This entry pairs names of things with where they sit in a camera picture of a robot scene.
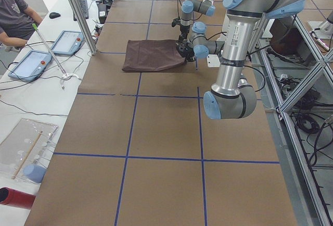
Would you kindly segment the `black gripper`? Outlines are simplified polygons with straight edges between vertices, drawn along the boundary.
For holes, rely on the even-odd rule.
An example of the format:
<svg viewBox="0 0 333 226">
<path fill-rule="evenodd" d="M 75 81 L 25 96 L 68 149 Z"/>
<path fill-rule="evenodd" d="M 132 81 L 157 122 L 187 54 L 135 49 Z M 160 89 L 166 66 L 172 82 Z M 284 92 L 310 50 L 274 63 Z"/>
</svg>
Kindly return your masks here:
<svg viewBox="0 0 333 226">
<path fill-rule="evenodd" d="M 180 25 L 180 32 L 181 34 L 178 37 L 178 45 L 182 45 L 185 43 L 185 41 L 187 40 L 188 34 L 189 34 L 189 26 L 184 26 L 184 25 Z"/>
<path fill-rule="evenodd" d="M 182 53 L 183 53 L 183 57 L 185 58 L 185 60 L 187 62 L 194 62 L 195 61 L 194 51 L 188 45 L 182 46 Z"/>
</svg>

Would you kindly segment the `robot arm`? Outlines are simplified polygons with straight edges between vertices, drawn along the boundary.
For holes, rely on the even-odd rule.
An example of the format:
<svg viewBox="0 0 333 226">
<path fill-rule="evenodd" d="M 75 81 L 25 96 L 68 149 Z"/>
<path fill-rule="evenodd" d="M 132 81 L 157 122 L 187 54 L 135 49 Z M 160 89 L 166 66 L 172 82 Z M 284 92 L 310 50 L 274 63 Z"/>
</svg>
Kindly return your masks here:
<svg viewBox="0 0 333 226">
<path fill-rule="evenodd" d="M 184 42 L 187 40 L 190 24 L 192 21 L 193 12 L 200 13 L 206 16 L 212 16 L 215 12 L 214 0 L 184 0 L 181 4 L 181 14 L 173 20 L 172 26 L 179 25 L 181 34 L 178 41 Z"/>
<path fill-rule="evenodd" d="M 190 24 L 189 16 L 199 12 L 212 16 L 213 0 L 185 0 L 181 25 L 190 33 L 189 46 L 198 59 L 217 54 L 220 67 L 216 82 L 203 96 L 204 110 L 211 119 L 238 119 L 249 116 L 255 109 L 254 88 L 242 75 L 255 23 L 261 18 L 284 18 L 299 13 L 305 0 L 223 0 L 229 19 L 224 41 L 209 41 L 206 25 Z"/>
</svg>

